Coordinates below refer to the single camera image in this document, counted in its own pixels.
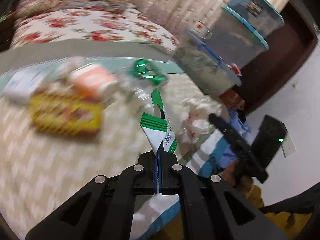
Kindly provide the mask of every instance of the bed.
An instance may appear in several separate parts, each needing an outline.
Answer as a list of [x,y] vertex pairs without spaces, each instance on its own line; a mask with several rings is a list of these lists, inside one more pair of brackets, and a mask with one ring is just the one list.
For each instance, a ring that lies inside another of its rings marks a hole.
[[[47,70],[75,54],[109,67],[129,64],[121,61],[130,60],[125,57],[145,57],[164,66],[169,82],[161,95],[175,114],[188,114],[182,107],[185,98],[203,97],[170,61],[169,54],[178,45],[176,38],[126,0],[21,0],[16,15],[11,48],[1,55],[7,68],[2,66],[0,87],[12,69]],[[83,142],[34,132],[25,109],[0,99],[0,212],[20,239],[93,177],[116,176],[134,165],[140,153],[150,151],[140,120],[126,104],[117,96],[104,111],[100,140]],[[179,163],[209,176],[210,161],[226,147],[221,138],[222,134],[214,131],[201,149],[188,157],[179,149]],[[137,198],[130,238],[147,239],[179,210],[177,195]]]

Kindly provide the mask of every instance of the wooden furniture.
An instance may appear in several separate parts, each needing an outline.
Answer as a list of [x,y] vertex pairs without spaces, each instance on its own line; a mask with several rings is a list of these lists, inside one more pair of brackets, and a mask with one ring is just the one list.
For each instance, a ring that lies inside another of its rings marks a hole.
[[9,49],[14,34],[14,16],[9,14],[7,18],[0,22],[0,52]]
[[263,52],[241,69],[242,86],[233,90],[251,113],[273,96],[304,64],[317,45],[314,20],[301,0],[290,0],[281,15],[284,26],[271,33]]

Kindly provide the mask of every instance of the yellow cloth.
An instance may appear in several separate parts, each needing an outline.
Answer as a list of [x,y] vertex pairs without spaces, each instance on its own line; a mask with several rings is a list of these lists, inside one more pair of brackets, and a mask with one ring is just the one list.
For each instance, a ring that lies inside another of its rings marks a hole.
[[[261,189],[253,185],[248,201],[257,208],[264,207],[261,198]],[[308,222],[312,214],[291,214],[288,212],[281,212],[279,214],[267,213],[265,216],[280,227],[287,235],[288,239],[294,239],[305,224]],[[149,240],[182,240],[182,220],[181,213],[179,213],[173,220],[171,220],[163,229],[154,234]]]
[[[264,206],[261,198],[261,189],[253,185],[248,201],[257,208]],[[294,239],[308,222],[312,214],[296,214],[288,212],[267,213],[265,216],[280,227],[287,235],[288,239]]]

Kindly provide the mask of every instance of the plastic wrapper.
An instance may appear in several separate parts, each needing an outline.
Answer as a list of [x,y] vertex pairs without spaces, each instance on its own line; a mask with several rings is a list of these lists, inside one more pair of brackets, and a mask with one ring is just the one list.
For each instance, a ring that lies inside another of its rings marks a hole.
[[159,117],[143,113],[140,126],[148,138],[153,153],[156,155],[160,144],[163,142],[167,134],[167,121]]
[[30,100],[31,123],[40,131],[95,136],[102,124],[102,104],[80,95],[37,91]]
[[70,57],[62,61],[57,67],[57,74],[60,80],[66,81],[70,73],[77,68],[84,66],[84,58],[80,56]]
[[155,64],[143,58],[133,63],[129,73],[134,78],[148,81],[155,88],[162,87],[168,82],[168,77]]
[[183,101],[183,105],[189,108],[187,119],[182,122],[185,143],[199,145],[212,133],[214,127],[208,121],[209,114],[220,116],[221,104],[210,96],[191,97]]
[[68,83],[82,95],[101,102],[111,99],[118,87],[116,76],[98,63],[89,63],[72,71]]
[[129,67],[125,67],[116,73],[119,89],[126,96],[128,107],[139,116],[143,112],[154,115],[154,105],[151,98],[153,87],[147,80],[132,77],[129,74],[129,69]]
[[33,70],[16,72],[3,89],[3,95],[9,100],[27,105],[36,90],[46,83],[45,74]]

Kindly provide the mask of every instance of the red floral pattern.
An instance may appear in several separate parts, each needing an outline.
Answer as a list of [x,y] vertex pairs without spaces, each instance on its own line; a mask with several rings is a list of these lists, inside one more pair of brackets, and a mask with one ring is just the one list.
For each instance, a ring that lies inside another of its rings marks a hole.
[[174,36],[171,37],[171,43],[172,43],[174,46],[178,46],[178,45],[179,45],[177,39],[176,39]]
[[26,0],[18,5],[16,16],[27,18],[45,12],[77,8],[123,13],[128,4],[127,0]]
[[12,47],[67,39],[149,41],[173,51],[178,41],[135,9],[124,14],[87,9],[64,9],[30,17],[20,23]]
[[100,20],[100,19],[93,19],[92,22],[99,24],[101,27],[116,29],[116,30],[128,30],[128,24],[121,24],[116,21],[108,21],[108,20]]
[[108,31],[93,31],[87,34],[86,38],[93,41],[121,41],[123,36]]
[[66,27],[67,24],[75,23],[76,20],[72,17],[66,18],[52,18],[46,21],[46,23],[53,28],[63,28]]
[[76,17],[76,16],[89,16],[91,13],[88,10],[81,10],[81,11],[73,11],[67,12],[67,15]]
[[135,24],[150,32],[155,32],[156,30],[159,29],[158,27],[150,24],[143,24],[143,23],[137,23],[137,22]]

